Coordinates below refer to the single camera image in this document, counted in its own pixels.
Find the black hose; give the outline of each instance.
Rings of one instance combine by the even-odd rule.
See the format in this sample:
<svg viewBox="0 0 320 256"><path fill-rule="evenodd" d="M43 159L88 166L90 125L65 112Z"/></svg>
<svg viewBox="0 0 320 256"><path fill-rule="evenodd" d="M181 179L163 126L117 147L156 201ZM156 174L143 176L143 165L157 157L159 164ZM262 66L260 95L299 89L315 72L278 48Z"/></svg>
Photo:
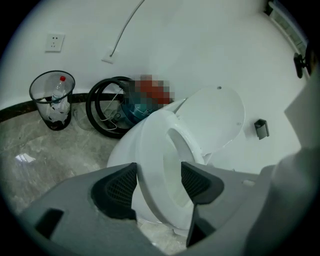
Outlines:
<svg viewBox="0 0 320 256"><path fill-rule="evenodd" d="M129 77L125 77L125 76L115 76L113 77L112 79L116 79L120 82L129 82L129 81L132 81L131 78ZM104 112L101 110L101 106L100 106L100 101L101 101L101 97L102 97L102 94L103 94L103 91L105 90L105 88L108 86L109 84L106 84L106 85L103 85L101 86L98 90L97 90L97 93L96 93L96 98L95 98L95 109L96 109L96 112L97 114L99 115L100 119L101 120L105 120L107 119ZM125 86L123 83L121 84L121 86L119 86L121 89L124 89ZM103 121L103 123L105 124L106 127L108 127L108 129L112 129L115 127L115 125L106 120L106 121ZM119 133L119 134L125 134L128 132L129 129L123 129L123 128L119 128L117 127L114 131L116 133Z"/></svg>
<svg viewBox="0 0 320 256"><path fill-rule="evenodd" d="M92 114L92 108L91 108L91 102L92 101L96 101L97 99L97 94L96 92L99 90L100 94L102 94L103 90L110 84L116 84L118 85L121 89L124 89L125 86L124 84L119 81L118 79L114 79L114 78L108 78L108 79L104 79L104 80L101 80L100 82L98 82L95 86L92 87L92 89L89 91L89 94L88 94L88 98L86 100L86 103L85 103L85 111L86 111L86 115L89 119L89 122L92 124L92 126L99 132L101 133L102 135L105 135L107 137L110 137L110 138L115 138L115 139L120 139L123 135L125 135L125 133L129 130L129 129L121 129L121 130L126 130L125 132L118 132L118 128L111 131L111 130L106 130L104 128L102 128L98 123L97 121L95 120L93 114ZM103 116L100 116L101 119L105 119L105 115L102 113Z"/></svg>

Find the black baseboard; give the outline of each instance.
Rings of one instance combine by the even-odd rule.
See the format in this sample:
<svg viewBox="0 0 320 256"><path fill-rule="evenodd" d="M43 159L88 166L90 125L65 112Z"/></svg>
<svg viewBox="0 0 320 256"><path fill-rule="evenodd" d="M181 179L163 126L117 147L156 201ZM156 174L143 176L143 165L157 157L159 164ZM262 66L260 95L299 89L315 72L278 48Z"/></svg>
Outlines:
<svg viewBox="0 0 320 256"><path fill-rule="evenodd" d="M111 101L114 98L115 94L113 93L104 93L102 94L101 99L103 101ZM72 95L72 103L82 103L86 102L88 97L88 93L77 93ZM115 98L117 101L121 101L123 98L122 94L118 94ZM6 121L8 119L36 111L36 104L30 100L27 102L19 103L13 106L9 106L5 109L0 110L0 123Z"/></svg>

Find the toilet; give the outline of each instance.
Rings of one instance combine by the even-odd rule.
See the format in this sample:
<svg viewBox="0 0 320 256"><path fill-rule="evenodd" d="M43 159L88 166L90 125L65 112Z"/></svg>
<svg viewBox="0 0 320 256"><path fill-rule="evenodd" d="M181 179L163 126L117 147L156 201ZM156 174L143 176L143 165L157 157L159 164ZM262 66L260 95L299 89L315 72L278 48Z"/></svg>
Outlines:
<svg viewBox="0 0 320 256"><path fill-rule="evenodd" d="M131 205L137 217L186 235L194 205L181 182L181 162L210 163L244 121L245 107L235 90L203 88L135 125L114 147L107 167L137 163Z"/></svg>

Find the trash can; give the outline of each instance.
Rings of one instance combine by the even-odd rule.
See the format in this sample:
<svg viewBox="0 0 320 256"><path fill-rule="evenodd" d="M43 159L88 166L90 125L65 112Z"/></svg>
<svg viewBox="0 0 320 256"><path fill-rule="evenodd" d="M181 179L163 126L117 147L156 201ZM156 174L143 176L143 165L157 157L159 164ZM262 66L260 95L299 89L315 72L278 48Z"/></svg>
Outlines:
<svg viewBox="0 0 320 256"><path fill-rule="evenodd" d="M63 89L60 97L53 97L57 85ZM61 70L53 70L39 75L31 84L29 94L45 122L53 131L60 131L71 121L72 92L76 81L74 77Z"/></svg>

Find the floor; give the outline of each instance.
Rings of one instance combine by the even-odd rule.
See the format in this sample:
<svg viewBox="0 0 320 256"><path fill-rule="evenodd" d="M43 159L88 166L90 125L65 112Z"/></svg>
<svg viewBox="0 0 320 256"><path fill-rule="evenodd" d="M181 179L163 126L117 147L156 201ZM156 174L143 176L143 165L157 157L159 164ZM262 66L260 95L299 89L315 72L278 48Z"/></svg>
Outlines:
<svg viewBox="0 0 320 256"><path fill-rule="evenodd" d="M85 104L73 104L68 127L52 131L37 111L0 123L0 186L15 214L59 182L105 168L118 142L100 135L85 116ZM163 224L139 219L141 232L168 255L186 249L186 238Z"/></svg>

